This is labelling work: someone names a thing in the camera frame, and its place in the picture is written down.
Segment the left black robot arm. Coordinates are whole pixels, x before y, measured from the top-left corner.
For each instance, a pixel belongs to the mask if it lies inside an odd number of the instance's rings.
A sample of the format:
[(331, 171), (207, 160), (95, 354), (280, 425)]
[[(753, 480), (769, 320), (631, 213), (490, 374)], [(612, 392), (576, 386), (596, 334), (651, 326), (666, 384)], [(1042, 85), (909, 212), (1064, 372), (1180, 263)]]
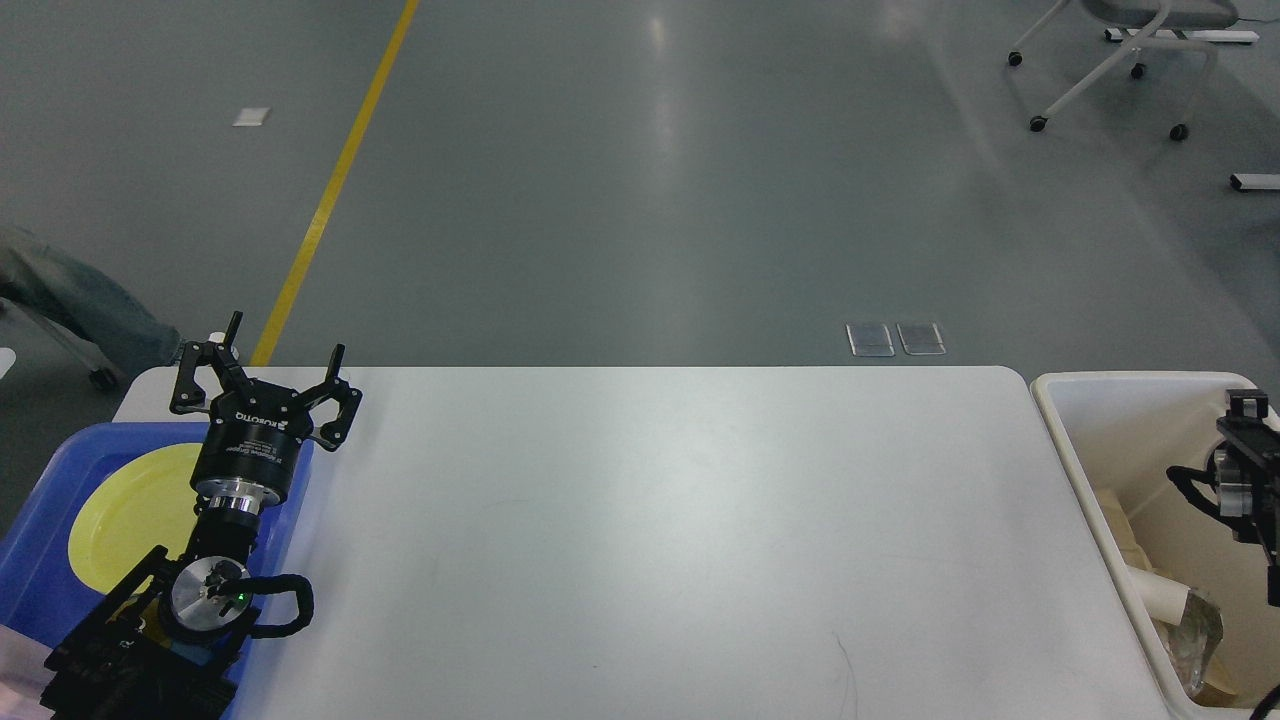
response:
[(242, 315), (218, 338), (184, 346), (170, 410), (204, 414), (189, 486), (195, 527), (170, 559), (150, 550), (46, 657), (38, 701), (55, 719), (219, 719), (237, 693), (247, 642), (287, 638), (315, 612), (297, 574), (250, 569), (264, 511), (284, 503), (307, 443), (347, 439), (362, 393), (340, 375), (337, 345), (307, 389), (252, 378), (234, 351)]

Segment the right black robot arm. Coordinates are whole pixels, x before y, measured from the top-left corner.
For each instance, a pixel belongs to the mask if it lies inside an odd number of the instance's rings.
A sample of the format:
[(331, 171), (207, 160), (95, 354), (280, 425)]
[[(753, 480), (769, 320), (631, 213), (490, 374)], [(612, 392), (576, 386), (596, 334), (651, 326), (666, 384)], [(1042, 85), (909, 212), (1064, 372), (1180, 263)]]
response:
[(1266, 601), (1279, 606), (1279, 434), (1268, 423), (1262, 389), (1226, 389), (1216, 419), (1220, 442), (1201, 469), (1171, 465), (1165, 475), (1201, 514), (1231, 530), (1233, 539), (1263, 550)]

